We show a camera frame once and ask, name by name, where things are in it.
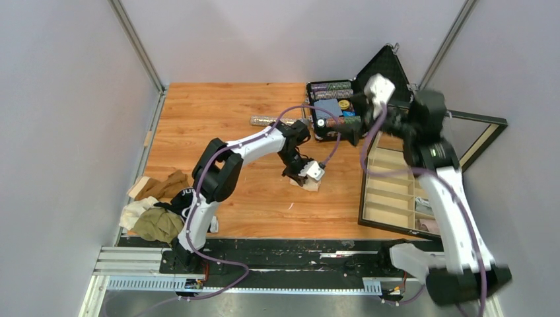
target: gray wall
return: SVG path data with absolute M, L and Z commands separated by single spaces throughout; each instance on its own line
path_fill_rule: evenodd
M 558 316 L 558 1 L 481 0 L 432 87 L 448 107 L 510 126 L 466 173 L 477 225 L 513 284 L 505 316 Z
M 76 316 L 157 94 L 107 1 L 0 2 L 0 316 Z
M 418 83 L 464 0 L 123 0 L 170 82 L 353 78 L 387 42 Z

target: suitcase lid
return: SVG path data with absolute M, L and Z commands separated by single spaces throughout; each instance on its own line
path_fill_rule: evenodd
M 365 67 L 356 75 L 355 84 L 364 91 L 364 86 L 373 75 L 380 73 L 384 77 L 391 80 L 395 84 L 395 92 L 389 100 L 390 104 L 409 103 L 412 97 L 412 91 L 409 89 L 409 82 L 402 65 L 399 61 L 394 47 L 386 44 L 375 54 L 375 56 L 365 65 Z

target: robotic arm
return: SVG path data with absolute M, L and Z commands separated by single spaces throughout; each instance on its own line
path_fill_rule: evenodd
M 363 116 L 362 125 L 372 126 L 379 119 L 382 105 L 389 102 L 394 88 L 388 79 L 379 74 L 370 79 L 365 87 L 370 108 Z M 492 295 L 511 280 L 511 274 L 508 267 L 496 265 L 474 223 L 464 194 L 457 156 L 452 145 L 441 136 L 446 114 L 443 95 L 431 90 L 421 90 L 415 94 L 408 113 L 394 108 L 386 111 L 386 120 L 381 130 L 403 139 L 405 161 L 413 168 L 415 177 L 429 196 L 440 228 L 445 257 L 434 257 L 405 240 L 397 240 L 388 242 L 379 252 L 382 267 L 401 269 L 414 275 L 422 284 L 426 284 L 431 298 L 438 305 L 478 299 L 481 274 L 486 276 L 487 296 Z M 188 229 L 188 224 L 185 225 L 178 241 L 173 245 L 174 250 L 179 254 L 185 253 L 188 256 L 187 262 L 192 258 L 193 248 L 187 241 L 187 235 L 194 249 L 204 247 L 211 219 L 220 203 L 233 193 L 241 168 L 264 155 L 278 153 L 286 166 L 282 175 L 293 179 L 300 186 L 307 182 L 319 182 L 324 175 L 325 166 L 302 156 L 298 150 L 298 146 L 309 139 L 306 124 L 297 121 L 292 125 L 277 122 L 255 135 L 237 141 L 225 143 L 220 139 L 212 140 L 193 170 L 193 186 L 200 187 L 200 199 L 193 199 L 197 208 L 190 215 L 190 228 Z M 209 162 L 210 168 L 204 173 Z M 222 167 L 218 167 L 217 162 L 223 163 Z M 464 210 L 458 207 L 441 180 L 449 184 L 457 194 Z M 472 240 L 477 242 L 479 252 Z
M 366 86 L 366 95 L 375 95 L 368 91 L 372 85 Z M 372 104 L 375 120 L 381 104 L 375 98 Z M 496 265 L 472 217 L 459 160 L 453 146 L 441 135 L 447 113 L 443 95 L 420 90 L 415 93 L 408 112 L 395 108 L 387 112 L 381 130 L 403 139 L 405 161 L 428 195 L 445 256 L 436 258 L 398 240 L 381 251 L 382 265 L 414 275 L 440 306 L 477 300 L 483 289 L 482 274 L 487 282 L 486 296 L 492 295 L 511 281 L 511 272 L 507 266 Z
M 186 238 L 189 234 L 196 250 L 204 247 L 206 232 L 212 217 L 221 202 L 235 190 L 241 168 L 260 157 L 278 153 L 286 165 L 282 176 L 288 176 L 299 186 L 303 186 L 307 182 L 319 182 L 325 174 L 324 166 L 313 158 L 302 156 L 298 149 L 299 145 L 307 142 L 310 138 L 311 135 L 306 124 L 297 121 L 292 125 L 278 122 L 275 127 L 266 127 L 257 134 L 236 141 L 225 143 L 220 139 L 212 140 L 193 170 L 194 188 L 197 188 L 199 182 L 202 182 L 201 199 L 193 200 L 193 203 L 199 203 L 200 205 L 197 206 L 192 215 L 190 231 L 187 232 L 187 225 L 185 224 L 178 236 L 180 246 L 184 250 L 192 252 Z M 251 139 L 258 140 L 245 144 L 246 141 Z M 219 168 L 216 162 L 213 162 L 206 175 L 202 177 L 206 164 L 218 150 L 224 147 L 233 148 L 217 157 L 217 162 L 222 162 L 223 166 Z

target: wooden floor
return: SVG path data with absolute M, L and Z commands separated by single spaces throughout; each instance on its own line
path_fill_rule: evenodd
M 172 84 L 169 88 L 145 175 L 163 180 L 175 170 L 190 175 L 208 142 L 240 139 L 259 132 L 251 115 L 277 116 L 304 100 L 304 84 Z M 301 111 L 286 115 L 300 118 Z M 401 147 L 383 139 L 384 147 Z M 301 153 L 324 160 L 333 142 L 313 139 Z M 331 159 L 319 192 L 306 192 L 281 176 L 284 166 L 267 155 L 246 166 L 235 192 L 217 211 L 220 231 L 239 238 L 401 238 L 400 234 L 359 226 L 362 170 L 359 148 L 348 142 Z

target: beige fabric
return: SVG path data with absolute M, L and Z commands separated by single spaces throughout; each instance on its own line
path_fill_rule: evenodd
M 121 220 L 119 222 L 119 226 L 126 228 L 127 230 L 132 229 L 140 216 L 146 210 L 154 207 L 154 204 L 157 202 L 158 200 L 154 197 L 148 197 L 140 201 L 133 201 L 124 206 L 121 212 Z

